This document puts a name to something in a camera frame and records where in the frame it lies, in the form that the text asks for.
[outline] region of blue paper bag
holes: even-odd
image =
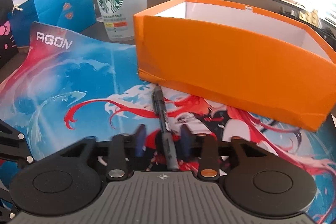
[[[81,32],[96,22],[93,0],[28,0],[8,14],[18,47],[29,46],[32,22]]]

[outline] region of open cardboard box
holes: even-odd
[[[336,103],[336,52],[309,26],[222,0],[134,15],[139,77],[308,130]]]

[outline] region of pen clip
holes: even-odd
[[[152,101],[153,101],[153,110],[154,110],[154,114],[156,115],[156,116],[158,116],[159,115],[159,112],[158,112],[158,108],[157,108],[157,101],[155,100],[155,95],[154,95],[154,93],[152,94]]]

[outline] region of mouse pad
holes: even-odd
[[[260,85],[267,77],[276,75],[264,75]],[[152,155],[147,169],[156,170],[164,159],[155,152],[159,121],[152,108],[153,88],[137,75],[135,46],[102,42],[35,22],[25,62],[0,84],[0,119],[26,136],[36,160],[87,136],[105,141],[133,133],[143,123],[147,128],[144,149]],[[176,90],[163,87],[163,93],[177,138],[186,123],[194,134],[212,134],[223,141],[240,136],[256,142],[313,176],[317,192],[307,213],[315,222],[329,224],[335,218],[336,130],[331,115],[312,133]],[[197,172],[198,161],[179,160],[179,166]],[[224,157],[220,169],[221,175],[230,171]],[[4,185],[15,172],[14,163],[2,163]]]

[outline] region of pen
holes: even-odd
[[[160,127],[162,133],[163,152],[167,162],[168,170],[178,170],[179,164],[177,162],[175,144],[171,129],[168,122],[167,109],[163,97],[162,89],[156,85],[152,94],[154,112],[159,116]]]

